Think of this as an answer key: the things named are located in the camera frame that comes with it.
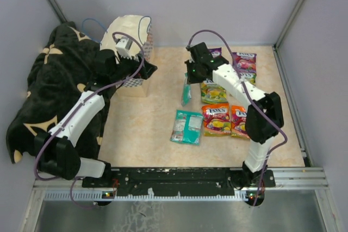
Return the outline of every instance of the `blanket with star pattern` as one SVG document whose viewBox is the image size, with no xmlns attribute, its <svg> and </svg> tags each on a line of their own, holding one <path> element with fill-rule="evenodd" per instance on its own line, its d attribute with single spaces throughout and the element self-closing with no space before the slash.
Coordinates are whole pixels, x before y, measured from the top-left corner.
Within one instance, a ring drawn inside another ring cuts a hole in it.
<svg viewBox="0 0 348 232">
<path fill-rule="evenodd" d="M 29 73 L 28 94 L 11 122 L 6 136 L 12 163 L 24 152 L 35 156 L 34 137 L 48 131 L 70 111 L 94 75 L 94 58 L 100 46 L 76 30 L 73 22 L 54 29 Z M 79 156 L 96 159 L 110 101 L 82 132 L 76 150 Z"/>
</svg>

